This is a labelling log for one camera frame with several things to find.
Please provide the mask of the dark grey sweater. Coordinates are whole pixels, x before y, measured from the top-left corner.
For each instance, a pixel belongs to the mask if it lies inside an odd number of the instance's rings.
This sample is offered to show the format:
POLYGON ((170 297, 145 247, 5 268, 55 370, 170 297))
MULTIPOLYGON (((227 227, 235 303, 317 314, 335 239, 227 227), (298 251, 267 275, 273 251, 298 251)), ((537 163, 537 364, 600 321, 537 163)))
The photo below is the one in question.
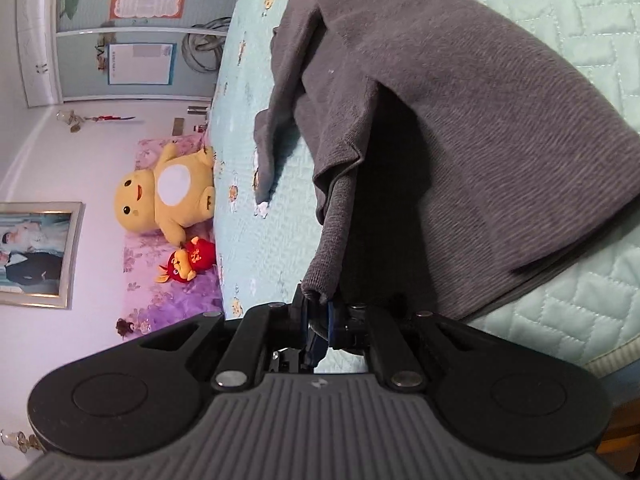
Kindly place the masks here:
POLYGON ((639 209, 639 137, 578 70, 476 0, 288 0, 255 119, 314 161, 325 304, 466 318, 553 278, 639 209))

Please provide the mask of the red plush toy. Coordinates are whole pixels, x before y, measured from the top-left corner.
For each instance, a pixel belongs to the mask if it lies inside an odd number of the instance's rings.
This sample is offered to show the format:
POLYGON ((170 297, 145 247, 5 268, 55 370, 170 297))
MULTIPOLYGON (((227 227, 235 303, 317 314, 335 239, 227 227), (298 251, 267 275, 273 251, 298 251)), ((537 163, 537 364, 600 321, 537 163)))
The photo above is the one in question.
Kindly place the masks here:
POLYGON ((190 283, 198 274, 208 271, 215 264, 215 244, 205 238, 194 236, 175 250, 166 264, 158 267, 160 274, 155 281, 160 284, 169 281, 190 283))

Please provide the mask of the yellow plush toy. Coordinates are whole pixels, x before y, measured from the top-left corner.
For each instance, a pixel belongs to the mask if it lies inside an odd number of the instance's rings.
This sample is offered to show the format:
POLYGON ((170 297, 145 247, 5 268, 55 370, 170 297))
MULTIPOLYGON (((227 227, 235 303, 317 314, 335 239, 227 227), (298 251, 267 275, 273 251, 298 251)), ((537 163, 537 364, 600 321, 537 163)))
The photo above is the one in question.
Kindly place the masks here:
POLYGON ((206 146, 179 155, 175 144, 164 146, 155 166, 122 178, 116 188, 114 213, 128 232, 162 232, 176 247, 186 241, 186 230, 213 218, 215 155, 206 146))

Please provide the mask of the teal quilted bee bedspread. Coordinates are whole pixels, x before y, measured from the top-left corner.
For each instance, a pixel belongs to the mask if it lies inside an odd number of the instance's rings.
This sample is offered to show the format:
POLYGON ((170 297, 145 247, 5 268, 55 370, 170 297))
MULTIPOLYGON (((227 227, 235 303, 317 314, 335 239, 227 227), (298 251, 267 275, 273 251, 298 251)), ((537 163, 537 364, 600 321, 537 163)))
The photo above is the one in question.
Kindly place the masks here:
POLYGON ((210 134, 228 318, 430 309, 639 357, 639 0, 238 0, 210 134))

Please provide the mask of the blue framed poster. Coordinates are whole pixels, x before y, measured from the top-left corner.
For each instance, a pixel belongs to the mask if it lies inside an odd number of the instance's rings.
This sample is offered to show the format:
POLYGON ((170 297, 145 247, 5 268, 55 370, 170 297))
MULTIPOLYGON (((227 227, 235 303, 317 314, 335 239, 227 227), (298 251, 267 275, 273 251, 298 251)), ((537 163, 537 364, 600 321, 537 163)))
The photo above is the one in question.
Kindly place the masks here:
POLYGON ((170 86, 175 44, 110 44, 107 83, 111 86, 170 86))

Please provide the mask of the grey sliding door wardrobe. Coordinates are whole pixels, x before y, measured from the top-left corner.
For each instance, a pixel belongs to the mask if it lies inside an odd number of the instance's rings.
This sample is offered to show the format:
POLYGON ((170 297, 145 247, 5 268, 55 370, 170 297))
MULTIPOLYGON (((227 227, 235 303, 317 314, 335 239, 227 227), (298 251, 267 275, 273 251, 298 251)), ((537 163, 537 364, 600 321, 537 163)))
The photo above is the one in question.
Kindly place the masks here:
POLYGON ((111 0, 15 0, 30 107, 91 100, 208 100, 236 0, 186 0, 182 18, 110 18, 111 0), (170 86, 111 86, 110 44, 175 44, 170 86))

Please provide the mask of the framed wall picture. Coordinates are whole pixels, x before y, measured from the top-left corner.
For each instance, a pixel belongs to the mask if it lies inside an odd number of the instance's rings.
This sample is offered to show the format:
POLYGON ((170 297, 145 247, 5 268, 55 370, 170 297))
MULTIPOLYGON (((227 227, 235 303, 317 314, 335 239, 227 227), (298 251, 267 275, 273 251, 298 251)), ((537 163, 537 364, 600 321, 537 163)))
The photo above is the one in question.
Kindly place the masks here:
POLYGON ((1 302, 67 309, 84 213, 81 202, 1 205, 1 302))

